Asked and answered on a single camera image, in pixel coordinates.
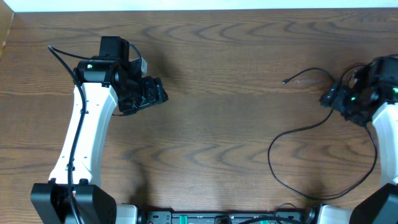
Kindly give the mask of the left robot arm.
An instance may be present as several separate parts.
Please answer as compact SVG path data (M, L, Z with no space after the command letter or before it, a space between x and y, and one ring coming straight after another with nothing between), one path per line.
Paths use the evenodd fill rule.
M30 200L44 223L145 223L135 205L118 204L101 189L104 142L114 111L130 116L167 101L159 78L147 75L143 57L119 36L101 38L98 55L81 57L69 69L73 111L58 161L46 183L32 187Z

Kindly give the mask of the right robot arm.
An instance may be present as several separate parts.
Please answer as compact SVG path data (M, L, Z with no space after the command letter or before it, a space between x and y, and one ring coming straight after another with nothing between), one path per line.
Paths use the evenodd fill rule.
M397 223L397 55L375 58L346 84L334 84L320 104L377 136L372 166L381 166L380 188L353 209L322 205L317 223Z

